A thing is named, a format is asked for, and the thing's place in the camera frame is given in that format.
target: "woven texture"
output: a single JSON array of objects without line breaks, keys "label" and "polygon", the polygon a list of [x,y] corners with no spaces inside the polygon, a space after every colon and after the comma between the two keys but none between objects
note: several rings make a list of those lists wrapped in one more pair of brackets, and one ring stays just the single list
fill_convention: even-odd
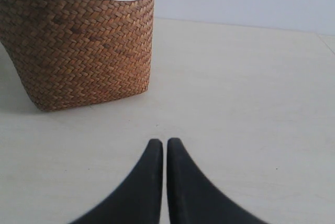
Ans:
[{"label": "woven texture", "polygon": [[148,89],[154,0],[0,0],[0,41],[46,111]]}]

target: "white tile floor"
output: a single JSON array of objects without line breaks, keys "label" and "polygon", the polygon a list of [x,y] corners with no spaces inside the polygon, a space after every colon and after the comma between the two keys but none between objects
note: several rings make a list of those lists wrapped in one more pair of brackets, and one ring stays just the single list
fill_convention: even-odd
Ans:
[{"label": "white tile floor", "polygon": [[69,222],[172,136],[264,220],[335,223],[335,37],[157,19],[147,93],[57,113],[0,51],[1,223]]}]

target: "brown wicker basket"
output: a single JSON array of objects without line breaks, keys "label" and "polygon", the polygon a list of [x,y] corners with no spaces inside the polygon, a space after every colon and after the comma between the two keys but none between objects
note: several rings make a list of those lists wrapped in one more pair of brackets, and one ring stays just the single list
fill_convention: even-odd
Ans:
[{"label": "brown wicker basket", "polygon": [[45,111],[148,89],[154,0],[0,0],[0,41]]}]

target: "wicker basket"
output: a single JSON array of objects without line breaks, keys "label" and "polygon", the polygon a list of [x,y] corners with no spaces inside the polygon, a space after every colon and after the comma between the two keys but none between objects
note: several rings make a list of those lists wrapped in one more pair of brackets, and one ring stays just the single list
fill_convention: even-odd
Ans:
[{"label": "wicker basket", "polygon": [[54,111],[148,89],[154,0],[0,0],[0,41],[31,100]]}]

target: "floor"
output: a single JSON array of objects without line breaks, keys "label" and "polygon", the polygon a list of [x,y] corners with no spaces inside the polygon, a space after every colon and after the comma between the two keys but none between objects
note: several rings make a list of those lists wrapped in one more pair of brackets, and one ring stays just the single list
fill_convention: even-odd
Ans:
[{"label": "floor", "polygon": [[314,33],[157,19],[147,93],[42,113],[1,48],[1,222],[67,223],[115,189],[150,138],[177,136],[263,220],[335,223],[334,52],[335,37]]}]

